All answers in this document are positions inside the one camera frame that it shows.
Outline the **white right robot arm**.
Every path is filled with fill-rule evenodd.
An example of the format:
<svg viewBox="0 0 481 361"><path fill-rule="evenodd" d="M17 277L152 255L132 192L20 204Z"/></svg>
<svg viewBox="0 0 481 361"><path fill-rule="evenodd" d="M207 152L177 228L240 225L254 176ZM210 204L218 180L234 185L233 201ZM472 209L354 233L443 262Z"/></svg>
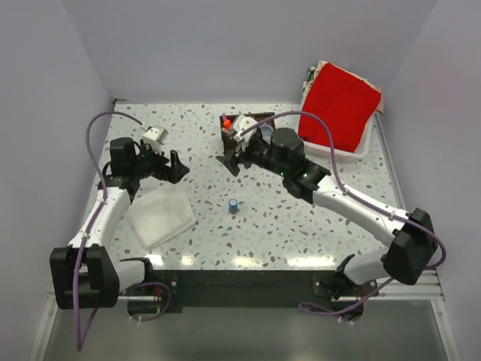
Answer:
<svg viewBox="0 0 481 361"><path fill-rule="evenodd" d="M333 297L350 296L362 284L390 277L414 285L437 251L430 215L417 208L408 213L392 208L344 184L334 172L308 159L294 130L274 130L270 141L260 131L248 145L238 145L217 158L233 175L256 165L281 176L293 197L333 211L368 231L383 244L379 250L349 255L336 268L329 287Z"/></svg>

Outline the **blue grey stamp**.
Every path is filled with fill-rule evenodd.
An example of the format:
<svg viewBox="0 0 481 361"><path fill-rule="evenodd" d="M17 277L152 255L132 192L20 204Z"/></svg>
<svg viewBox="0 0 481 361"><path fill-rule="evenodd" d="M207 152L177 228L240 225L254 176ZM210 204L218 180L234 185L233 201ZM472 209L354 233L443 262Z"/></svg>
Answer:
<svg viewBox="0 0 481 361"><path fill-rule="evenodd" d="M236 214L239 211L238 201L236 199L230 199L228 201L228 212L230 214Z"/></svg>

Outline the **brown wooden desk organizer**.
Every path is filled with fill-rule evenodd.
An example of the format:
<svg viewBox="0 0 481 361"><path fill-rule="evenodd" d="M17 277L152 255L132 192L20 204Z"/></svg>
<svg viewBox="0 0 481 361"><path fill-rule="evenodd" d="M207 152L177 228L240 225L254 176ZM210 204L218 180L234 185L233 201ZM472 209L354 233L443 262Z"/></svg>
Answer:
<svg viewBox="0 0 481 361"><path fill-rule="evenodd" d="M229 119L231 121L231 127L232 127L232 123L234 122L235 118L239 115L240 114L226 115L227 119ZM248 114L243 114L243 115L248 116L248 117L252 117L259 123L262 120L273 116L274 112L248 113ZM220 115L219 116L219 124L220 124L220 129L221 129L221 139L222 139L222 143L223 143L223 154L224 154L224 156L230 156L231 154L233 154L235 152L236 147L237 147L237 143L232 137L231 130L227 131L222 127L222 122L223 122L222 115ZM273 128L273 130L276 129L275 122L273 120L269 120L268 122L260 125L260 127L261 126L270 126L270 127ZM266 141L269 144L271 142L271 137L270 138L263 138L263 140Z"/></svg>

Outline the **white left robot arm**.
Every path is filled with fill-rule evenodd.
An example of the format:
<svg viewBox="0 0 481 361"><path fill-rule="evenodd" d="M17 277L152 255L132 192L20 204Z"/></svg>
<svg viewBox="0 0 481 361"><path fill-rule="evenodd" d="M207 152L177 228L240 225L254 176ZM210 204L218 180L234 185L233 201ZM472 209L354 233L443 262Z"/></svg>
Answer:
<svg viewBox="0 0 481 361"><path fill-rule="evenodd" d="M153 143L132 138L110 142L110 160L101 170L95 204L80 231L65 247L50 254L53 289L59 308L112 308L119 294L132 288L139 295L156 285L152 263L145 257L113 263L108 246L130 208L143 179L171 184L189 173L177 151L156 152Z"/></svg>

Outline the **orange capped black highlighter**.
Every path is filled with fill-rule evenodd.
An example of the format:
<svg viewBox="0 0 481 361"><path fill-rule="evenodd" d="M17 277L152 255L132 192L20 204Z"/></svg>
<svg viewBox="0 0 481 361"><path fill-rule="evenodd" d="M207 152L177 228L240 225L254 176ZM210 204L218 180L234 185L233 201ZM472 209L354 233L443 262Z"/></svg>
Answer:
<svg viewBox="0 0 481 361"><path fill-rule="evenodd" d="M229 119L223 120L222 127L225 130L230 131L231 130L231 121Z"/></svg>

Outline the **clear jar of paperclips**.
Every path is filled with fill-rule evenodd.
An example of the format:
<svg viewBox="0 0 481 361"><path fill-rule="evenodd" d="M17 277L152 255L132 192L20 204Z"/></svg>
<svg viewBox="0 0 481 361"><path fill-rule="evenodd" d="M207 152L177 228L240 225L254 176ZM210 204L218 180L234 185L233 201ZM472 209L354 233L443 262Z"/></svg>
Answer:
<svg viewBox="0 0 481 361"><path fill-rule="evenodd" d="M263 138L270 138L272 132L274 131L270 126L261 126L260 130Z"/></svg>

